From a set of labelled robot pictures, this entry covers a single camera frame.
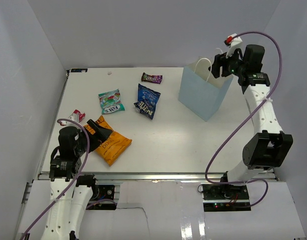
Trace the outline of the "blue kettle chip bag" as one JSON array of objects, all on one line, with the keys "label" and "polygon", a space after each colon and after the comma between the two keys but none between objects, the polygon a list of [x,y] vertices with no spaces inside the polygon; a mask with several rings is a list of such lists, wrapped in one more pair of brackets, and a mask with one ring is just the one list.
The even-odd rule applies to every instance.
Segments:
[{"label": "blue kettle chip bag", "polygon": [[152,120],[154,118],[156,106],[160,96],[160,92],[154,91],[139,83],[137,89],[137,102],[134,103],[135,109],[140,114]]}]

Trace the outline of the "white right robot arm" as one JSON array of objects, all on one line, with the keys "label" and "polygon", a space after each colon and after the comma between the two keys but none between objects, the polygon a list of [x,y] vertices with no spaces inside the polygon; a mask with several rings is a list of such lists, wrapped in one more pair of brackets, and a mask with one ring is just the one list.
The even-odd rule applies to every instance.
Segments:
[{"label": "white right robot arm", "polygon": [[236,185],[243,185],[257,174],[279,168],[284,162],[293,137],[284,133],[276,117],[270,91],[268,75],[262,72],[265,48],[249,44],[245,51],[239,46],[229,45],[226,53],[218,54],[212,64],[215,78],[235,75],[245,98],[254,136],[242,150],[242,160],[221,178],[219,193],[224,199],[232,199],[238,192]]}]

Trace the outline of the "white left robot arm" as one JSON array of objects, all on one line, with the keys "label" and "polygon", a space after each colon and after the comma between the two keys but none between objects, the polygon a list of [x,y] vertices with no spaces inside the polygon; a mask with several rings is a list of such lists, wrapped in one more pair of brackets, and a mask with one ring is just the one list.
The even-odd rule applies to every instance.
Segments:
[{"label": "white left robot arm", "polygon": [[96,177],[82,174],[89,153],[98,148],[112,134],[109,128],[87,121],[88,130],[70,121],[59,130],[58,146],[50,156],[50,204],[43,240],[77,240],[87,205],[99,195]]}]

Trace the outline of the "orange honey dijon chip bag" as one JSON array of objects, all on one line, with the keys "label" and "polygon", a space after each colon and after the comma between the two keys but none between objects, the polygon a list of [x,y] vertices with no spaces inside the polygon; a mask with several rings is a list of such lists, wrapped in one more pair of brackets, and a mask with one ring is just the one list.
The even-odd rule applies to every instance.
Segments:
[{"label": "orange honey dijon chip bag", "polygon": [[97,148],[93,146],[90,147],[90,149],[101,157],[109,166],[112,166],[118,157],[130,146],[132,140],[113,130],[102,115],[95,123],[99,127],[112,130],[112,133],[100,146]]}]

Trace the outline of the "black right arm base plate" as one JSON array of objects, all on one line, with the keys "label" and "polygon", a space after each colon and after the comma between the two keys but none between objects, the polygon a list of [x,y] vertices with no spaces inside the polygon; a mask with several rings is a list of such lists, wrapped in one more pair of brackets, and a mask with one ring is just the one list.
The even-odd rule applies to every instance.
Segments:
[{"label": "black right arm base plate", "polygon": [[247,187],[231,184],[203,184],[200,188],[204,200],[248,200]]}]

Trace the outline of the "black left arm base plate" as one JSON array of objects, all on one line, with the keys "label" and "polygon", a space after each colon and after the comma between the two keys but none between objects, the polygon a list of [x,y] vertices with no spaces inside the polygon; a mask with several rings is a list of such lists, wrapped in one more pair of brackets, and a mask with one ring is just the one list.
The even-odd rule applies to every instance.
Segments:
[{"label": "black left arm base plate", "polygon": [[97,201],[101,199],[114,200],[115,186],[114,185],[96,185],[93,190],[93,195],[90,201]]}]

